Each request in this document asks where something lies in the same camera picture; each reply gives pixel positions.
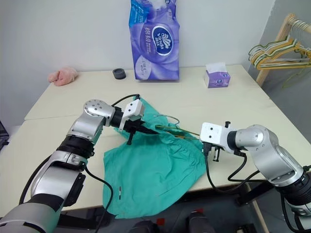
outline pink cloth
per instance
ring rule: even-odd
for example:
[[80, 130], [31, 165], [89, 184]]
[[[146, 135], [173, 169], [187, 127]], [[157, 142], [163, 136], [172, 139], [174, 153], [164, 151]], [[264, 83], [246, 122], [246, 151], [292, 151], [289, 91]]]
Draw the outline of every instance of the pink cloth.
[[61, 68], [59, 71], [49, 74], [49, 82], [54, 82], [55, 86], [63, 86], [73, 82], [75, 77], [78, 76], [78, 72], [71, 67]]

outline tissue box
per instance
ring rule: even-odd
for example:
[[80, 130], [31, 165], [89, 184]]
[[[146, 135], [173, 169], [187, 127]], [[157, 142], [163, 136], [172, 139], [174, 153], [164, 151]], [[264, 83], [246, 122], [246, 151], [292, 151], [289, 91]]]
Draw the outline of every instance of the tissue box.
[[225, 63], [207, 64], [204, 80], [208, 88], [227, 87], [229, 85], [230, 75], [226, 70]]

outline silver robotic arm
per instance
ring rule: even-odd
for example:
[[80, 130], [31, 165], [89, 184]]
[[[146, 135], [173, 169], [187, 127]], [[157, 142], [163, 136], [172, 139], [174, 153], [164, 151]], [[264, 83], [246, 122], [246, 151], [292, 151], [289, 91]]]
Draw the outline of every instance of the silver robotic arm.
[[228, 125], [203, 123], [200, 139], [208, 145], [206, 148], [216, 148], [214, 161], [218, 161], [220, 148], [234, 154], [241, 150], [249, 151], [259, 172], [282, 194], [300, 219], [300, 228], [311, 227], [311, 179], [278, 144], [278, 138], [272, 131], [261, 125], [235, 130]]
[[11, 210], [0, 220], [0, 233], [52, 233], [63, 207], [73, 205], [83, 188], [87, 160], [94, 155], [103, 126], [153, 133], [141, 126], [144, 106], [130, 102], [124, 113], [101, 100], [85, 103], [84, 111], [69, 129], [65, 140], [36, 175], [31, 199]]

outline teal cloth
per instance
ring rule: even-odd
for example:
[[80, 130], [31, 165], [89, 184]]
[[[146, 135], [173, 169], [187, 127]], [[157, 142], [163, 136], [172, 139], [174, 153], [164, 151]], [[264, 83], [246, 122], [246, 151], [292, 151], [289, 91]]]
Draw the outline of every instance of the teal cloth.
[[[156, 215], [185, 194], [205, 172], [202, 143], [176, 138], [156, 125], [174, 126], [141, 99], [145, 106], [145, 127], [157, 131], [151, 135], [137, 132], [132, 145], [122, 144], [104, 154], [105, 180], [114, 190], [108, 212], [116, 218]], [[188, 133], [174, 133], [192, 137]], [[104, 185], [104, 206], [110, 191]]]

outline brand logo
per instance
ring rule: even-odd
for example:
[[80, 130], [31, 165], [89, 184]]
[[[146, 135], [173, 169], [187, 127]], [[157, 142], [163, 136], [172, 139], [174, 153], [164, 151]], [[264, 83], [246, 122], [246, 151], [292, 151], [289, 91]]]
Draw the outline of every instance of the brand logo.
[[171, 34], [164, 27], [154, 27], [152, 39], [154, 40], [157, 53], [161, 56], [166, 56], [172, 51], [173, 40]]

